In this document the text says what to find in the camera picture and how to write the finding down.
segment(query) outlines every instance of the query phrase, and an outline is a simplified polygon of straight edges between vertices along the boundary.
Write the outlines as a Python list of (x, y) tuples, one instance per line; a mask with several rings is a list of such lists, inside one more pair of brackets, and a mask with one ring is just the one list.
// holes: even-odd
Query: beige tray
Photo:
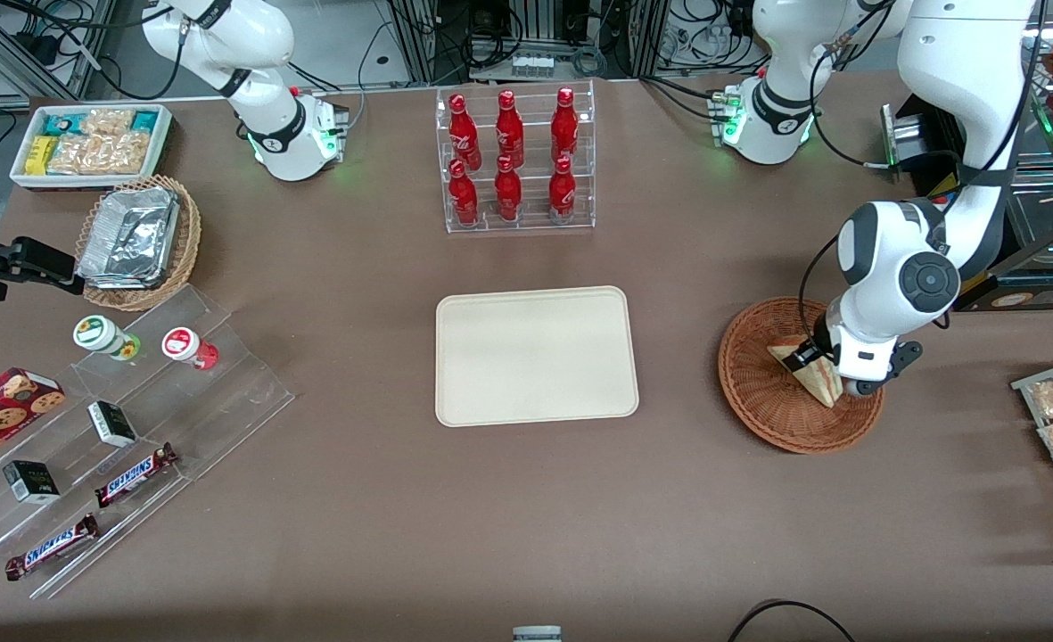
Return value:
[(435, 346), (435, 415), (444, 426), (637, 409), (629, 307), (615, 287), (448, 297)]

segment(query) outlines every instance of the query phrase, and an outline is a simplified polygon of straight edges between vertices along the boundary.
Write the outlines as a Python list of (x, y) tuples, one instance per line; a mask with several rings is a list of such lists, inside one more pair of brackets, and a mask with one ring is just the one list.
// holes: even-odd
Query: round wicker basket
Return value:
[[(197, 261), (197, 243), (201, 242), (201, 213), (197, 212), (197, 203), (193, 202), (190, 193), (177, 180), (166, 176), (151, 176), (134, 180), (114, 187), (115, 190), (144, 189), (147, 187), (166, 187), (181, 199), (181, 208), (177, 217), (177, 229), (173, 232), (173, 249), (168, 260), (168, 274), (158, 288), (152, 289), (99, 289), (86, 285), (82, 296), (91, 303), (121, 309), (123, 313), (141, 313), (167, 300), (177, 289), (190, 280), (193, 264)], [(82, 233), (77, 243), (74, 243), (74, 259), (82, 256), (86, 240), (91, 237), (91, 225), (95, 222), (98, 203), (91, 207), (91, 215), (82, 223)]]
[[(814, 318), (827, 306), (804, 300), (804, 309)], [(883, 390), (866, 398), (843, 394), (835, 407), (823, 406), (768, 353), (768, 342), (800, 334), (794, 297), (760, 301), (737, 314), (718, 353), (724, 397), (743, 425), (783, 450), (822, 454), (855, 446), (879, 419)]]

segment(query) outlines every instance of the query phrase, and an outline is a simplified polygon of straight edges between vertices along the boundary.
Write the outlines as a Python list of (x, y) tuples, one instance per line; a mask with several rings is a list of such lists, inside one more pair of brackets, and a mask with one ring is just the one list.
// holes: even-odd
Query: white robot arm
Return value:
[[(722, 129), (721, 143), (762, 164), (792, 158), (812, 126), (808, 89), (828, 44), (840, 39), (866, 44), (872, 38), (896, 36), (910, 7), (911, 0), (755, 1), (752, 24), (768, 42), (771, 61), (763, 78), (726, 86), (723, 95), (733, 98), (734, 104), (724, 109), (730, 122)], [(831, 74), (830, 64), (815, 71), (816, 95)]]
[(961, 123), (965, 187), (945, 212), (927, 201), (871, 202), (843, 224), (837, 259), (851, 288), (829, 304), (818, 337), (842, 377), (881, 382), (897, 375), (900, 335), (941, 317), (962, 278), (987, 268), (998, 253), (1012, 125), (1027, 80), (1021, 33), (1033, 3), (914, 1), (899, 73), (917, 97)]
[(301, 180), (343, 156), (346, 113), (298, 96), (277, 67), (293, 58), (293, 25), (261, 0), (171, 0), (142, 15), (151, 47), (197, 74), (229, 99), (249, 129), (257, 160), (281, 180)]

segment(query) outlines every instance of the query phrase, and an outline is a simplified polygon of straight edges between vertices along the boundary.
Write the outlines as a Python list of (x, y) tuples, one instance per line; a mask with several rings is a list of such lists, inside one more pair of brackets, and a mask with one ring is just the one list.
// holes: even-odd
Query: red aluminum bottle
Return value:
[(578, 188), (570, 174), (570, 157), (563, 155), (554, 163), (550, 178), (550, 220), (559, 225), (570, 223), (574, 217), (574, 192)]
[(474, 227), (478, 224), (478, 192), (474, 190), (474, 182), (466, 176), (466, 166), (458, 159), (451, 159), (449, 164), (451, 183), (451, 203), (456, 210), (458, 224), (463, 227)]
[(461, 94), (454, 94), (448, 104), (451, 105), (451, 146), (456, 151), (456, 158), (466, 163), (466, 169), (478, 172), (482, 166), (482, 154), (478, 151), (478, 127), (466, 114), (466, 99)]
[(522, 117), (515, 108), (515, 93), (510, 89), (498, 93), (498, 122), (494, 125), (498, 137), (498, 154), (509, 155), (514, 166), (526, 162), (526, 141), (522, 134)]
[(554, 142), (550, 149), (554, 162), (561, 155), (574, 158), (574, 152), (578, 151), (578, 113), (574, 111), (574, 91), (568, 86), (558, 89), (558, 108), (550, 122), (550, 137)]
[(506, 223), (518, 220), (522, 204), (522, 182), (515, 172), (514, 160), (509, 155), (498, 157), (498, 175), (494, 178), (494, 190), (498, 194), (498, 216)]

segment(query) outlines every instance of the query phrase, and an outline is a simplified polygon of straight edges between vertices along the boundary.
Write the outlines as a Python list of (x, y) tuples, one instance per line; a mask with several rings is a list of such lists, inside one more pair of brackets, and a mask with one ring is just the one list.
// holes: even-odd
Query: candy bar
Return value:
[(171, 444), (166, 442), (165, 446), (152, 452), (150, 457), (143, 459), (130, 470), (122, 473), (118, 479), (110, 482), (105, 487), (97, 488), (95, 496), (98, 497), (98, 507), (105, 508), (114, 501), (121, 499), (122, 496), (130, 495), (131, 490), (142, 485), (144, 481), (173, 462), (177, 462), (177, 455), (173, 452)]
[(49, 558), (61, 556), (66, 548), (73, 547), (80, 541), (97, 540), (99, 535), (101, 534), (98, 533), (98, 521), (87, 513), (81, 522), (44, 541), (38, 548), (32, 548), (25, 556), (11, 558), (7, 561), (7, 580), (17, 581)]

